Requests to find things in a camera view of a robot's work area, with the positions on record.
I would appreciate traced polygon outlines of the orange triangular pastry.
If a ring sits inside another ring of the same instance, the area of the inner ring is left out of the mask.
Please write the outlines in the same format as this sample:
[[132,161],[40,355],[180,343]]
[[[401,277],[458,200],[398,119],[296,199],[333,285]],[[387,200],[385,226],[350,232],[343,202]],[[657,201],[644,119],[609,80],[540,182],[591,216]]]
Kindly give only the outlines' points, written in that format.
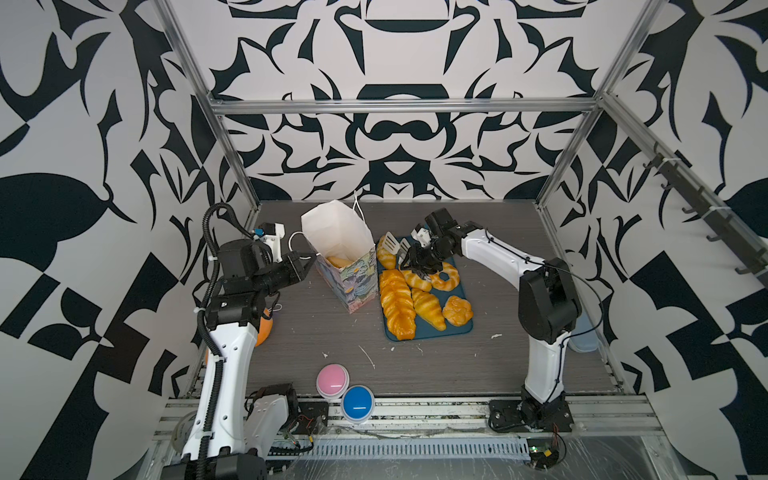
[[344,269],[353,264],[351,260],[336,256],[328,256],[326,260],[336,269]]

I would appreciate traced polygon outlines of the floral white paper bag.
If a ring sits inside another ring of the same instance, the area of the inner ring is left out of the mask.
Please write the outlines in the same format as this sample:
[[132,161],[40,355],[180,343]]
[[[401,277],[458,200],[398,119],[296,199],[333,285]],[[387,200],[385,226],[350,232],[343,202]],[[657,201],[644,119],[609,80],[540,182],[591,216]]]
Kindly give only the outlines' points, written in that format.
[[[376,245],[358,200],[351,205],[331,200],[311,208],[301,216],[298,233],[317,253],[317,270],[350,314],[376,297]],[[353,264],[336,269],[328,256]]]

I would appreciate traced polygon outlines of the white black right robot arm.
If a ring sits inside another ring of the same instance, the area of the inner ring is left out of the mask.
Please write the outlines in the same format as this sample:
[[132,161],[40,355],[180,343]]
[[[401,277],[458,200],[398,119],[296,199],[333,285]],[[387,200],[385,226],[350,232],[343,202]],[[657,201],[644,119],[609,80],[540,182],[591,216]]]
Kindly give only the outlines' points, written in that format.
[[498,239],[485,227],[458,223],[444,208],[417,225],[409,240],[390,249],[397,265],[420,274],[436,274],[442,263],[462,256],[473,260],[517,289],[518,319],[529,338],[528,371],[519,402],[489,402],[488,426],[497,433],[569,429],[570,410],[563,382],[566,347],[582,305],[576,281],[564,260],[545,260]]

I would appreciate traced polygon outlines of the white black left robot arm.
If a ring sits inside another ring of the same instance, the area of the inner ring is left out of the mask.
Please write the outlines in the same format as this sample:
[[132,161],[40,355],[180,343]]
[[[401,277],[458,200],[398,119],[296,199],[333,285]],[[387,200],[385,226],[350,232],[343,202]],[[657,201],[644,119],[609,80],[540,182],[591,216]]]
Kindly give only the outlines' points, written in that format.
[[221,210],[234,212],[216,203],[202,220],[213,272],[195,310],[207,349],[201,396],[181,458],[163,468],[164,479],[264,479],[276,435],[299,414],[291,385],[268,386],[253,397],[246,387],[281,291],[301,283],[317,257],[281,252],[285,230],[278,223],[243,229],[242,238],[218,244],[210,221]]

